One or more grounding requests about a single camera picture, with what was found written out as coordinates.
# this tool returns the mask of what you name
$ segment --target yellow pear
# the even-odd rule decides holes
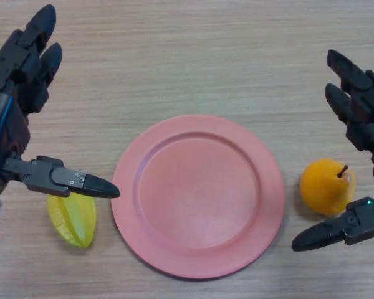
[[[310,164],[300,179],[300,194],[313,211],[337,216],[355,195],[353,171],[338,161],[320,159]]]

